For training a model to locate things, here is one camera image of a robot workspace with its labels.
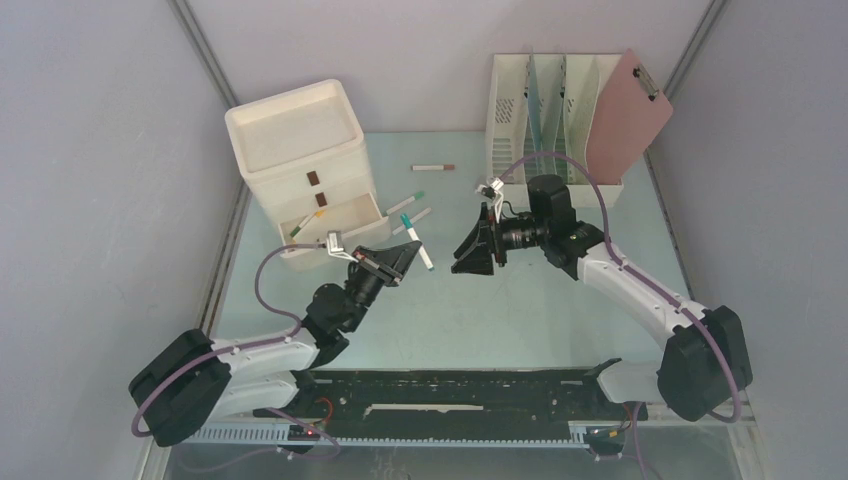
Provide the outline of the white marker green cap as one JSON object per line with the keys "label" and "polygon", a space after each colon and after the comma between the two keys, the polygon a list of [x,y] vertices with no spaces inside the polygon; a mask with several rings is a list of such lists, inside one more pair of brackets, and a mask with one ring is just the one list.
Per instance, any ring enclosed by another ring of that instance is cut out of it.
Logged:
{"label": "white marker green cap", "polygon": [[402,210],[402,209],[403,209],[403,208],[405,208],[406,206],[408,206],[408,205],[412,204],[413,202],[415,202],[415,201],[417,201],[417,200],[422,199],[424,196],[425,196],[425,192],[424,192],[424,191],[418,191],[418,192],[416,192],[414,195],[412,195],[412,196],[410,196],[410,197],[405,198],[404,200],[400,201],[400,202],[399,202],[399,203],[397,203],[396,205],[393,205],[393,206],[391,206],[391,207],[389,207],[389,208],[385,209],[385,210],[383,211],[383,215],[384,215],[384,216],[390,216],[390,215],[392,215],[392,214],[394,214],[394,213],[396,213],[396,212],[398,212],[398,211]]}

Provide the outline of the white marker yellow cap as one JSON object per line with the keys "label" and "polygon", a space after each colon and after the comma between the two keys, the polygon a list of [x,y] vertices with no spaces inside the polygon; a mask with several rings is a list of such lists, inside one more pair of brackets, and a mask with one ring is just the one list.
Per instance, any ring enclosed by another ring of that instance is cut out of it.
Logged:
{"label": "white marker yellow cap", "polygon": [[312,221],[313,221],[313,220],[315,220],[315,219],[320,218],[321,216],[323,216],[323,214],[324,214],[325,212],[326,212],[326,210],[318,210],[318,211],[314,212],[314,215],[315,215],[315,216],[314,216],[314,218],[313,218],[310,222],[312,222]]}

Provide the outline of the white marker brown cap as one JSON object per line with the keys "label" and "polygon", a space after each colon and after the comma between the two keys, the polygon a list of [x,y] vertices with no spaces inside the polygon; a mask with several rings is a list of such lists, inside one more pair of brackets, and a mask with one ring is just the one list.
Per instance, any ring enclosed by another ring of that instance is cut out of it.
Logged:
{"label": "white marker brown cap", "polygon": [[411,165],[411,171],[453,171],[456,169],[456,166],[453,164],[419,164],[419,165]]}

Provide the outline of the white marker dark-green cap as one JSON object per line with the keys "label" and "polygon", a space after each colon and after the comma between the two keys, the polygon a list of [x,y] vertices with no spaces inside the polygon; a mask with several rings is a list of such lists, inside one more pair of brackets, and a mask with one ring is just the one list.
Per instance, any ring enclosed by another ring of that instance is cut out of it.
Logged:
{"label": "white marker dark-green cap", "polygon": [[292,239],[294,239],[294,238],[295,238],[295,236],[296,236],[296,235],[297,235],[297,234],[298,234],[298,233],[299,233],[299,232],[300,232],[300,231],[301,231],[301,230],[302,230],[302,229],[303,229],[306,225],[308,225],[308,223],[309,223],[309,222],[310,222],[310,221],[314,218],[314,216],[315,216],[315,215],[314,215],[314,213],[313,213],[313,214],[310,214],[310,215],[308,215],[308,216],[306,216],[303,220],[301,220],[301,221],[297,224],[297,226],[296,226],[296,227],[294,227],[294,228],[291,230],[291,232],[290,232],[290,236],[292,237]]}

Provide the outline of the green clipboard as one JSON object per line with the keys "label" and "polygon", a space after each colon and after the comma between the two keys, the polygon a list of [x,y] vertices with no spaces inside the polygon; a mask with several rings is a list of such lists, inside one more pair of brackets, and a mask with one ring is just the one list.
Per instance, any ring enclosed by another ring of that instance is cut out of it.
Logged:
{"label": "green clipboard", "polygon": [[565,68],[566,98],[563,133],[566,154],[584,170],[587,145],[592,128],[597,98],[600,93],[600,68],[596,55],[567,55]]}

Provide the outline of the cream three-drawer cabinet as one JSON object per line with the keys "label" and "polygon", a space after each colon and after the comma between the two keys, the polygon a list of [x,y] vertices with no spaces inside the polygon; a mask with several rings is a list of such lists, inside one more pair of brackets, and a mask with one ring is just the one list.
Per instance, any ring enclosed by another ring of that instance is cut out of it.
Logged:
{"label": "cream three-drawer cabinet", "polygon": [[[342,232],[347,249],[391,237],[377,203],[366,140],[336,79],[229,109],[225,124],[240,174],[287,251],[286,265],[305,271],[330,261],[314,249],[327,232]],[[294,239],[306,216],[326,212]]]}

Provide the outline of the blue clipboard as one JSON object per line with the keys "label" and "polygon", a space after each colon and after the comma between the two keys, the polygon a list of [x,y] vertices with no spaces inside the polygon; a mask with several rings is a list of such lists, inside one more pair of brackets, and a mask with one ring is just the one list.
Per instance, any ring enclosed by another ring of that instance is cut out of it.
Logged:
{"label": "blue clipboard", "polygon": [[[539,153],[543,151],[544,139],[541,118],[542,102],[538,85],[538,75],[534,52],[531,52],[529,54],[525,95],[528,109],[527,121],[532,141],[532,153]],[[527,180],[530,180],[540,174],[544,174],[546,172],[544,158],[541,156],[537,156],[531,160],[528,160],[524,164],[524,170],[525,178]]]}

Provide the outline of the pink clipboard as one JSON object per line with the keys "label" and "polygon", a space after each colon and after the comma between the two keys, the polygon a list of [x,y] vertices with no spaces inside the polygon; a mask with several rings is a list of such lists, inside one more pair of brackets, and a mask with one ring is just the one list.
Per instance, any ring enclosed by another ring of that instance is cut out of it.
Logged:
{"label": "pink clipboard", "polygon": [[641,59],[626,50],[595,105],[586,147],[588,171],[595,182],[618,184],[672,114],[670,101]]}

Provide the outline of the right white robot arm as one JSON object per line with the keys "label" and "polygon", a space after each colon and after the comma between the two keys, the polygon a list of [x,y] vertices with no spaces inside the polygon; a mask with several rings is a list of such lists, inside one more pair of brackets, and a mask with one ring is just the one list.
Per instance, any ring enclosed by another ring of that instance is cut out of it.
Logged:
{"label": "right white robot arm", "polygon": [[540,248],[570,278],[596,289],[628,313],[662,350],[658,365],[612,360],[581,392],[585,411],[606,418],[621,404],[663,401],[680,418],[705,416],[733,423],[741,393],[752,382],[739,316],[687,300],[630,262],[604,227],[577,217],[564,180],[541,175],[527,185],[529,209],[502,213],[504,183],[493,178],[476,189],[484,200],[468,236],[454,252],[454,274],[491,275],[509,252]]}

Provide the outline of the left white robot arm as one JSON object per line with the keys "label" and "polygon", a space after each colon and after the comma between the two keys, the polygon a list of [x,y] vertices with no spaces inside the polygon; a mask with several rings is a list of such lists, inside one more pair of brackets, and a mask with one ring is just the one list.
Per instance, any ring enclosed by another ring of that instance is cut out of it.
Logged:
{"label": "left white robot arm", "polygon": [[360,326],[384,288],[400,284],[422,243],[347,253],[330,234],[320,246],[346,261],[345,282],[320,286],[303,318],[264,302],[266,310],[294,322],[279,333],[242,340],[213,339],[200,329],[178,335],[128,385],[137,406],[134,436],[169,447],[223,417],[266,408],[297,417],[312,411],[310,370],[347,348],[346,334]]}

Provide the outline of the white marker plain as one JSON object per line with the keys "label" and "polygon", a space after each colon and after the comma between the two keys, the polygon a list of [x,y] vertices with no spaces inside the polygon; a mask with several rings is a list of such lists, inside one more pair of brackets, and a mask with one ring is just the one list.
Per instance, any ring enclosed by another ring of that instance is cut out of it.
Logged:
{"label": "white marker plain", "polygon": [[[428,215],[429,215],[429,214],[431,214],[431,213],[432,213],[432,208],[431,208],[431,207],[427,207],[427,208],[425,208],[424,210],[420,211],[419,213],[417,213],[417,214],[415,214],[415,215],[413,215],[413,216],[409,217],[409,218],[408,218],[409,223],[410,223],[411,225],[414,225],[416,222],[420,221],[421,219],[425,218],[426,216],[428,216]],[[402,233],[403,231],[405,231],[406,229],[407,229],[406,224],[405,224],[404,222],[401,222],[401,224],[400,224],[400,225],[396,226],[396,227],[392,230],[392,234],[393,234],[393,235],[398,235],[398,234]]]}

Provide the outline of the cream file organizer rack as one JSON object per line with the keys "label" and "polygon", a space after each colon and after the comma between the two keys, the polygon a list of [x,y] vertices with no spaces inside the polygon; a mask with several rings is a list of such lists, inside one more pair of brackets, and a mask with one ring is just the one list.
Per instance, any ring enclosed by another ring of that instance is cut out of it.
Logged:
{"label": "cream file organizer rack", "polygon": [[[514,162],[532,153],[525,87],[529,54],[497,54],[491,76],[486,125],[488,177],[498,177]],[[563,133],[565,68],[567,55],[596,55],[600,68],[600,92],[620,56],[618,54],[535,54],[542,102],[544,147],[566,154]]]}

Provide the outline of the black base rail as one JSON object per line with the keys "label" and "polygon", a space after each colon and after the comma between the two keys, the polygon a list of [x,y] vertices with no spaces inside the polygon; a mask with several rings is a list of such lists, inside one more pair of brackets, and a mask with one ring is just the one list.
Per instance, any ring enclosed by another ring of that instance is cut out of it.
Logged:
{"label": "black base rail", "polygon": [[338,442],[536,446],[587,444],[613,453],[634,403],[602,392],[599,369],[319,370],[297,375],[282,412]]}

